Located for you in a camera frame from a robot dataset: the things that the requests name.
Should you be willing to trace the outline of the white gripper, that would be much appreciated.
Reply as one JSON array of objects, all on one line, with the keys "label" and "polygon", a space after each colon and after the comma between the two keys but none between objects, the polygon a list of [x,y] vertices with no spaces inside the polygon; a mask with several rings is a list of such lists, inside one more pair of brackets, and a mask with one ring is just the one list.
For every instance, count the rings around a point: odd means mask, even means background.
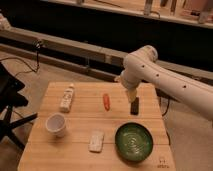
[{"label": "white gripper", "polygon": [[114,81],[121,83],[123,87],[127,89],[126,94],[127,94],[128,101],[132,103],[134,99],[137,97],[136,88],[138,87],[139,83],[137,81],[128,80],[123,76],[116,76],[114,78]]}]

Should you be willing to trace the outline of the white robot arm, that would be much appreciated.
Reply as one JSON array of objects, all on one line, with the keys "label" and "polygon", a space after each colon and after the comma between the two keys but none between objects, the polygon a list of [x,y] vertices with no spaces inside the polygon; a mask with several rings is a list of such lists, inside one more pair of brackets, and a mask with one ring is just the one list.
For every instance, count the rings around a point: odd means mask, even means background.
[{"label": "white robot arm", "polygon": [[164,69],[155,63],[157,58],[158,52],[151,45],[125,56],[118,80],[126,89],[128,101],[136,99],[137,87],[145,80],[213,121],[213,86]]}]

